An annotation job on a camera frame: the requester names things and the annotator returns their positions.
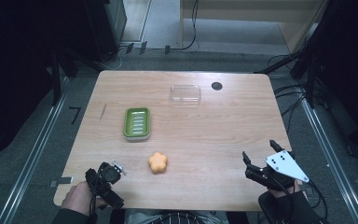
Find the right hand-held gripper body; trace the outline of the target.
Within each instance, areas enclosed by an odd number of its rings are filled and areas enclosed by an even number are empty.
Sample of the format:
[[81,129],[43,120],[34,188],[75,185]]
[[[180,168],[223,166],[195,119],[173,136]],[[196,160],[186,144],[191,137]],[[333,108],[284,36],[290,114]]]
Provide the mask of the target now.
[[291,188],[296,180],[308,183],[309,177],[286,150],[265,158],[266,167],[253,164],[246,166],[245,176],[268,189],[284,190]]

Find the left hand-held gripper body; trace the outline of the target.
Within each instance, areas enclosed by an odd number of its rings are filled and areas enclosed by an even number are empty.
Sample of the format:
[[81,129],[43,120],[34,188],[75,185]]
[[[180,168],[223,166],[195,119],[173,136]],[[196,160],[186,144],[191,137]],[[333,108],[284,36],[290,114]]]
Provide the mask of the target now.
[[102,198],[115,209],[120,209],[124,205],[124,200],[112,190],[112,186],[121,178],[122,172],[123,170],[116,163],[110,164],[104,161],[98,170],[89,168],[85,173],[91,193]]

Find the orange flower-shaped soap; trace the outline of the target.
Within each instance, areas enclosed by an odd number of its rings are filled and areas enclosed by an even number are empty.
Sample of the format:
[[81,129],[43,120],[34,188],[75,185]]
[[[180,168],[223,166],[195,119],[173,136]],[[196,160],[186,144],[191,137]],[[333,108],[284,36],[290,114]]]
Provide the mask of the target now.
[[163,173],[167,169],[168,158],[160,152],[155,152],[148,158],[148,165],[154,174]]

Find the green soap dish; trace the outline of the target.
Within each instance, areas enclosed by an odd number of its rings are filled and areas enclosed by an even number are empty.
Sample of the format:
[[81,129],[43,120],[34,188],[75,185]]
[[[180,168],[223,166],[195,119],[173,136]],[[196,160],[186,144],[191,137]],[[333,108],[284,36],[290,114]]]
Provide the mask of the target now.
[[129,108],[125,112],[123,134],[128,141],[142,141],[150,135],[150,110]]

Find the person's right hand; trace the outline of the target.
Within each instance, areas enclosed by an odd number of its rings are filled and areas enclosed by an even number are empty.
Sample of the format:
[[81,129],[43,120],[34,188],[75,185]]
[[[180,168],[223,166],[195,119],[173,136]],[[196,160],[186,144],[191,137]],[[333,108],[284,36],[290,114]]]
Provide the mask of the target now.
[[271,193],[275,198],[281,198],[284,196],[288,196],[289,194],[293,194],[300,191],[300,186],[295,181],[294,185],[291,188],[288,188],[286,190],[274,190],[274,189],[268,189],[268,192]]

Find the person's left hand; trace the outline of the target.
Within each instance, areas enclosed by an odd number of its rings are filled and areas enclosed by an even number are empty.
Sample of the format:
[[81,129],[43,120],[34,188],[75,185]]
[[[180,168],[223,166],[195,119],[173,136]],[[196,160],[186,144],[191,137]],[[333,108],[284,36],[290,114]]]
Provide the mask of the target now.
[[62,209],[69,209],[82,215],[90,215],[90,205],[93,194],[86,181],[79,182],[72,186],[62,201]]

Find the black metal stand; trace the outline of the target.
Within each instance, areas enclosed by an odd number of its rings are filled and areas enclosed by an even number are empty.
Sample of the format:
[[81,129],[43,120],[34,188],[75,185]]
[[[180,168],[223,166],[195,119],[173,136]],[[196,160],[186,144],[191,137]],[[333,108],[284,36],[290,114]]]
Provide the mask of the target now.
[[62,47],[53,49],[49,54],[51,62],[51,77],[52,77],[52,89],[53,89],[53,105],[57,105],[62,97],[62,84],[60,68],[65,72],[68,77],[74,77],[77,73],[76,67],[73,64],[73,60],[81,61],[86,66],[100,73],[103,71],[103,67],[97,63],[87,59],[85,56],[75,52],[74,50]]
[[317,48],[323,43],[327,37],[328,28],[337,17],[339,9],[344,0],[328,0],[322,18],[316,26],[313,33],[310,35],[305,43],[294,53],[288,54],[276,63],[268,67],[255,71],[255,74],[268,75],[273,71],[294,62],[295,65],[290,71],[290,76],[293,79],[300,79],[304,74],[307,74],[305,100],[311,108],[314,108],[313,91],[314,83],[317,75]]

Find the clear plastic lid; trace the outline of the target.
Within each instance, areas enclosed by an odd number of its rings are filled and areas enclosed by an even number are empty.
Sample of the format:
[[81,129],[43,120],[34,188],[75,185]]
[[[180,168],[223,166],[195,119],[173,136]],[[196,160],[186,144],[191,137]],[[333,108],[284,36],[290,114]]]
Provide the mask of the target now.
[[201,100],[200,86],[173,85],[170,100],[179,105],[199,105]]

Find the light wooden shelf unit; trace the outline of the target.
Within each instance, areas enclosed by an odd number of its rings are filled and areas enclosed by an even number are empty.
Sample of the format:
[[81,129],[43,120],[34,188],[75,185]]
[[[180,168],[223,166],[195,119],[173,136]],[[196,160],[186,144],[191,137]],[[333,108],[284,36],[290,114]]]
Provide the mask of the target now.
[[277,22],[290,52],[300,49],[329,0],[199,0],[205,20]]

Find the dark cabinet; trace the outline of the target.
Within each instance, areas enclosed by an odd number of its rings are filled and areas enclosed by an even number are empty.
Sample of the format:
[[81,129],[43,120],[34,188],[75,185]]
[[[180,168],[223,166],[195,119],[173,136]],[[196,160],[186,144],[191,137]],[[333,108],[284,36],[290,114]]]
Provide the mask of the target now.
[[123,0],[84,0],[93,40],[96,44],[95,60],[105,61],[117,54],[127,23]]

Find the small grey metal bracket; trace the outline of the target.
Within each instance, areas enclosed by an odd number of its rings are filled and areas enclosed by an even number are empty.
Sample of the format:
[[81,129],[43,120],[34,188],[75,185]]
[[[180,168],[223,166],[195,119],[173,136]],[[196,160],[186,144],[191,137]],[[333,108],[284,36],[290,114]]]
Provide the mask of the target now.
[[60,177],[57,180],[51,180],[49,186],[51,188],[57,188],[59,185],[71,184],[73,178],[71,176]]

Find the metal floor rail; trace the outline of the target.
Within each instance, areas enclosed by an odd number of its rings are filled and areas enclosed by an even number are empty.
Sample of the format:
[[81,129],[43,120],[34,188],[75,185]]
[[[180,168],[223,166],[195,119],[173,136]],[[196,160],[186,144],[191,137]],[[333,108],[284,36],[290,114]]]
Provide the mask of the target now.
[[12,220],[18,210],[18,207],[21,203],[23,195],[27,190],[29,183],[34,174],[34,170],[39,163],[41,155],[45,149],[45,146],[48,142],[50,134],[55,126],[55,123],[62,111],[63,104],[66,100],[67,92],[69,85],[71,84],[71,79],[65,77],[62,81],[62,95],[59,97],[58,102],[54,105],[48,112],[48,117],[46,118],[41,131],[39,132],[32,150],[24,163],[21,172],[17,178],[17,181],[13,185],[4,208],[0,213],[0,224],[11,224]]
[[316,110],[313,109],[306,100],[303,100],[301,104],[337,183],[337,187],[344,203],[349,210],[351,218],[354,224],[358,224],[358,196],[338,160],[337,154],[330,143]]

